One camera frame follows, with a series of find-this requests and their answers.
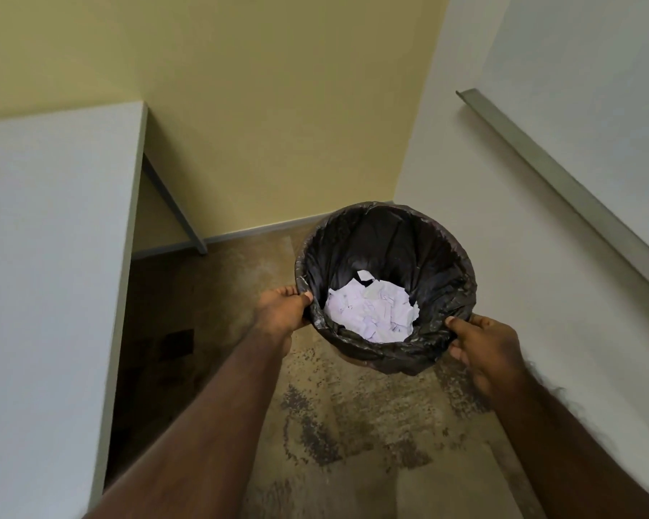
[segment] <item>floor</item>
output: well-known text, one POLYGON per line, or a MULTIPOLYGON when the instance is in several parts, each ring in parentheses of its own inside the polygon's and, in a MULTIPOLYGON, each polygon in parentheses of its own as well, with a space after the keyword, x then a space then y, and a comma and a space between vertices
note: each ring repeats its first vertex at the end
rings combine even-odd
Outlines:
MULTIPOLYGON (((134 261, 107 481, 192 400, 251 321, 293 283, 312 226, 134 261)), ((544 518, 495 414, 445 356, 416 377, 349 364, 294 335, 260 436, 245 518, 544 518)))

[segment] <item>desk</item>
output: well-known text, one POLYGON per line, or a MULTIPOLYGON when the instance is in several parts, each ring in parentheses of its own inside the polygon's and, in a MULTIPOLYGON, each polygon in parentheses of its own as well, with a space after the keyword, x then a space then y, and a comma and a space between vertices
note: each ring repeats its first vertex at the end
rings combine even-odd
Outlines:
POLYGON ((0 518, 102 494, 147 107, 0 121, 0 518))

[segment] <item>plastic bin liner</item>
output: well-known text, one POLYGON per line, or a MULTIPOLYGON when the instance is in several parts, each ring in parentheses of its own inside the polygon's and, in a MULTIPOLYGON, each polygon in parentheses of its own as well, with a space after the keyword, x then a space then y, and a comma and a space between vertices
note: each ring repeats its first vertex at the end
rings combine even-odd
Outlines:
POLYGON ((306 316, 320 335, 386 374, 416 375, 435 364, 456 337, 444 320, 467 320, 476 305, 467 252, 438 222, 405 205, 363 202, 334 212, 303 242, 295 281, 300 293, 314 296, 306 316), (418 302, 419 317, 403 342, 368 342, 325 315, 329 288, 345 286, 359 270, 404 287, 411 304, 418 302))

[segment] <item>metal frame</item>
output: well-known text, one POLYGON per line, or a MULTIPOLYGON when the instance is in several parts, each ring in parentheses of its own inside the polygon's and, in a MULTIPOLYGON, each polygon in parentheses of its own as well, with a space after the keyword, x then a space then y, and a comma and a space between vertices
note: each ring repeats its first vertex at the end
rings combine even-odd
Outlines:
POLYGON ((649 281, 649 246, 478 89, 457 92, 524 161, 649 281))
POLYGON ((161 177, 156 172, 154 166, 151 164, 147 155, 142 156, 142 171, 149 178, 156 191, 161 195, 161 198, 166 203, 173 216, 182 226, 182 230, 185 231, 185 234, 190 237, 190 241, 197 248, 200 254, 207 254, 207 245, 202 240, 202 237, 197 234, 197 231, 194 230, 190 221, 185 216, 185 213, 182 212, 181 206, 178 205, 176 200, 173 198, 171 191, 166 187, 161 180, 161 177))

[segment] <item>baseboard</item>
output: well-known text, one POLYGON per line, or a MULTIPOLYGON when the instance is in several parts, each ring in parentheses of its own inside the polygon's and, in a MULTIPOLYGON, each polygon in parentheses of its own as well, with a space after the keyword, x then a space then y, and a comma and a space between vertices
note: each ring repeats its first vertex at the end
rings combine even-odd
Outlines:
MULTIPOLYGON (((394 201, 385 200, 385 203, 393 204, 394 201)), ((297 226, 302 226, 303 224, 316 222, 321 218, 329 217, 329 215, 332 213, 333 212, 316 214, 313 215, 312 217, 295 218, 294 220, 287 220, 285 222, 277 222, 274 224, 267 224, 265 226, 250 227, 246 230, 234 231, 232 233, 225 233, 224 235, 209 236, 208 238, 204 239, 204 243, 216 244, 216 242, 224 242, 227 240, 241 239, 244 236, 263 235, 264 233, 269 233, 272 231, 285 230, 290 227, 297 227, 297 226)), ((177 244, 162 245, 159 246, 158 248, 143 249, 134 252, 132 254, 132 260, 146 259, 147 257, 154 257, 157 254, 181 251, 193 247, 195 247, 194 244, 192 244, 190 241, 187 241, 187 242, 179 242, 177 244)))

